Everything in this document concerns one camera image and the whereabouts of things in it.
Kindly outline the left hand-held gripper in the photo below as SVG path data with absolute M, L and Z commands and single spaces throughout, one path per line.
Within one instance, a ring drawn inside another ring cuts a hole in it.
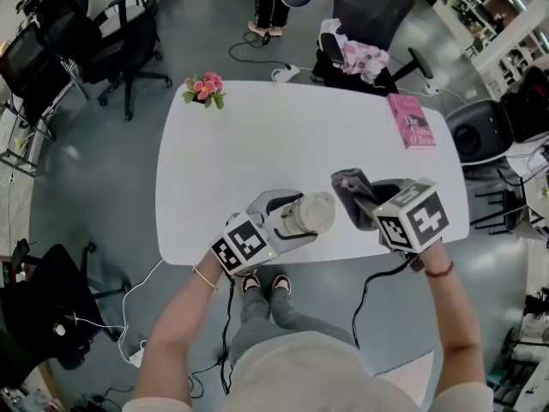
M 234 276 L 260 266 L 317 239 L 316 233 L 283 235 L 276 228 L 281 224 L 281 217 L 272 212 L 303 195 L 295 190 L 265 191 L 246 211 L 229 220 L 209 246 L 227 275 Z

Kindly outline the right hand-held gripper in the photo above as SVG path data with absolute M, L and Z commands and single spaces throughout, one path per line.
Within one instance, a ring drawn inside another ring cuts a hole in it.
M 372 183 L 371 188 L 379 204 L 354 199 L 358 230 L 379 229 L 381 244 L 412 257 L 442 238 L 449 218 L 433 181 L 385 179 Z

